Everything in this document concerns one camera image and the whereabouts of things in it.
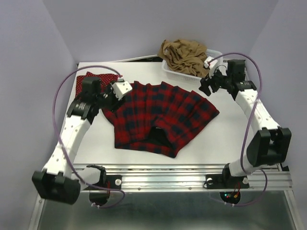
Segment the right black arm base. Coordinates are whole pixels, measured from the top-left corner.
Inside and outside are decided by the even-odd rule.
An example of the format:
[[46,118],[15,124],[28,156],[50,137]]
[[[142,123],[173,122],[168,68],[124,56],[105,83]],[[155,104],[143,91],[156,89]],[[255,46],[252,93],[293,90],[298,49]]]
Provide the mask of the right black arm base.
[[232,177],[222,174],[207,174],[203,187],[209,190],[221,190],[222,201],[237,205],[241,199],[241,189],[248,189],[249,183],[246,176]]

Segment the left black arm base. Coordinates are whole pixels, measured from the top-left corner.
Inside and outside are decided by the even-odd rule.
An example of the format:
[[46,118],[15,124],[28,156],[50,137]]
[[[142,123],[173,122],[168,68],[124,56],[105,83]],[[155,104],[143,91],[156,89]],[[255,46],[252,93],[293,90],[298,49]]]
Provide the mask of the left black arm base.
[[81,191],[89,193],[89,202],[97,209],[117,206],[125,198],[125,192],[121,190],[122,175],[107,175],[106,179],[94,184],[94,187],[82,185]]

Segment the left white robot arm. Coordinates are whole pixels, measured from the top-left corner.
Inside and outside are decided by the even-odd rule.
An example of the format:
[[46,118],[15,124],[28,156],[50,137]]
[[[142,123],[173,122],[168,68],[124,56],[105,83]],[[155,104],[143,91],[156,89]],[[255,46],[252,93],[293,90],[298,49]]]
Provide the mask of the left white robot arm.
[[87,188],[100,190],[103,202],[92,202],[92,206],[102,208],[112,193],[122,190],[111,187],[103,166],[88,165],[77,172],[73,161],[99,111],[117,110],[132,86],[122,78],[103,82],[98,76],[79,76],[77,80],[76,96],[67,110],[62,131],[54,126],[57,145],[43,169],[33,173],[32,182],[41,198],[69,205]]

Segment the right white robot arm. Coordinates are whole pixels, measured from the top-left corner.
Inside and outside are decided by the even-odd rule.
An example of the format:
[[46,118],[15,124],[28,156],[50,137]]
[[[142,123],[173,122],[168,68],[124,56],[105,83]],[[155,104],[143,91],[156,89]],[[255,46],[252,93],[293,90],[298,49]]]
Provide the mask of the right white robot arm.
[[245,79],[245,61],[232,59],[227,63],[224,75],[216,59],[206,58],[204,67],[209,73],[201,79],[199,89],[207,96],[219,89],[227,90],[247,117],[247,129],[251,129],[254,136],[242,147],[237,161],[225,165],[221,174],[206,175],[204,187],[207,189],[248,188],[248,175],[285,161],[292,137],[290,129],[282,128],[269,114],[258,98],[260,91],[255,84]]

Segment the red polka dot skirt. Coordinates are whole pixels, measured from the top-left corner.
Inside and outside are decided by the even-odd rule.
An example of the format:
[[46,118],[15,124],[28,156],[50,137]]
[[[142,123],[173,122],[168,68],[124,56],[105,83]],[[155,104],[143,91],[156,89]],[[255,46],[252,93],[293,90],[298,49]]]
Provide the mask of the red polka dot skirt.
[[100,93],[102,93],[108,84],[110,84],[112,81],[117,81],[119,77],[122,77],[122,75],[112,74],[112,73],[105,73],[105,74],[93,74],[91,72],[87,72],[85,75],[77,76],[76,78],[76,87],[75,87],[75,97],[82,92],[83,86],[82,82],[84,79],[88,80],[90,77],[96,77],[100,79]]

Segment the red black plaid skirt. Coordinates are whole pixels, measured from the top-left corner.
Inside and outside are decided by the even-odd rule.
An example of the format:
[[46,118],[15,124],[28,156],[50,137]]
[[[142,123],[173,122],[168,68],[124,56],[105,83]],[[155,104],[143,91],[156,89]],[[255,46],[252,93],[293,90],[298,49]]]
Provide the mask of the red black plaid skirt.
[[215,117],[217,108],[195,91],[166,82],[132,83],[132,92],[115,112],[103,110],[114,126],[115,148],[175,158]]

